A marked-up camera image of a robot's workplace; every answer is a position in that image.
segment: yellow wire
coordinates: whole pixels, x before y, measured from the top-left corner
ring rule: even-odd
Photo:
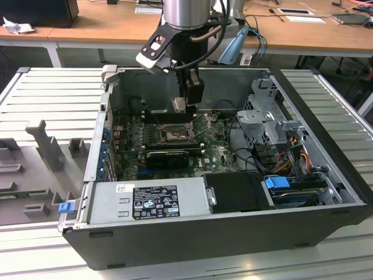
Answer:
[[[285,169],[287,166],[289,166],[289,164],[290,164],[290,161],[288,160],[286,163],[284,163],[284,164],[281,165],[279,168],[277,168],[277,169],[274,171],[274,173],[277,173],[277,172],[279,172],[279,171]]]

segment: blue latch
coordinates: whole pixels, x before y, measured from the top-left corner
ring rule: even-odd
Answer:
[[[59,205],[58,213],[73,214],[75,202],[63,202]]]
[[[290,188],[290,184],[286,177],[269,177],[265,180],[268,189],[271,188]]]

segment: metal bracket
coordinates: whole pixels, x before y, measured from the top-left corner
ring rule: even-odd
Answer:
[[[117,65],[105,65],[101,71],[101,79],[103,84],[107,85],[118,79]]]

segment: white sticker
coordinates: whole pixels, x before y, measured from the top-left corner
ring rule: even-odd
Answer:
[[[2,197],[0,197],[0,200],[15,200],[17,199],[17,197],[15,195],[3,195]]]
[[[168,213],[178,212],[179,208],[169,208]]]
[[[135,184],[118,184],[117,185],[117,193],[124,193],[124,192],[133,192],[133,188],[135,187]]]

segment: metal rail surface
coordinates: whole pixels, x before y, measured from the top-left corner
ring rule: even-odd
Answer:
[[[92,104],[97,106],[91,100],[95,100],[95,96],[99,96],[103,92],[100,90],[100,82],[98,81],[100,71],[100,69],[83,68],[34,68],[29,72],[33,74],[32,78],[24,74],[17,74],[11,82],[14,87],[17,87],[17,90],[14,90],[13,86],[9,86],[8,91],[4,91],[8,93],[8,96],[4,96],[4,92],[0,96],[0,112],[3,113],[6,110],[9,114],[15,113],[14,110],[12,111],[14,103],[18,108],[18,116],[22,116],[22,106],[31,106],[31,101],[39,104],[39,108],[42,108],[46,103],[50,103],[53,100],[51,99],[53,96],[68,100],[70,103],[67,104],[70,104],[70,106],[63,106],[61,112],[56,110],[51,121],[57,121],[57,116],[62,114],[68,116],[70,113],[97,112],[97,107],[91,110],[90,106],[93,107]],[[67,86],[63,81],[69,81],[69,85],[71,85],[71,81],[79,82],[81,81],[80,79],[83,79],[79,75],[84,72],[90,75],[94,73],[92,75],[92,81],[94,82],[80,83],[81,86],[85,86],[85,88],[79,88],[81,97],[85,96],[85,90],[89,90],[89,93],[88,91],[86,92],[87,95],[90,95],[91,92],[95,92],[95,94],[90,96],[89,99],[75,99],[74,95],[76,95],[79,85],[75,85],[73,88],[66,88]],[[340,95],[320,75],[314,75],[309,71],[283,72],[320,122],[329,131],[333,139],[346,153],[346,156],[358,168],[367,183],[372,185],[373,146],[371,144],[373,142],[371,127],[358,116],[353,108],[343,101]],[[45,82],[45,79],[38,78],[38,75],[46,75],[48,73],[51,73],[51,76],[59,76],[59,78],[55,78],[55,83],[50,82],[54,78],[49,80],[48,83]],[[26,97],[22,95],[22,93],[26,94],[27,92],[38,95]],[[62,102],[51,104],[61,106],[60,103]],[[75,110],[74,108],[77,106],[85,109]],[[291,112],[289,107],[287,108],[289,113],[295,118],[294,112]],[[40,113],[43,114],[40,111],[33,112],[33,114]],[[0,124],[4,120],[4,116],[6,114],[0,114]],[[24,119],[12,119],[12,121],[23,122]],[[56,127],[56,130],[63,131],[64,129]],[[9,129],[0,129],[0,133],[4,131],[9,131]],[[25,145],[29,144],[30,141],[24,139],[23,134],[19,136]],[[372,218],[357,226],[347,226],[339,229],[316,247],[106,271],[89,269],[79,254],[70,247],[57,231],[56,226],[57,223],[48,222],[0,227],[0,277],[3,279],[38,280],[67,278],[92,280],[358,280],[372,279],[373,275]],[[149,233],[149,238],[155,239],[155,233]],[[170,254],[173,253],[172,248],[165,248],[165,250],[168,250]]]

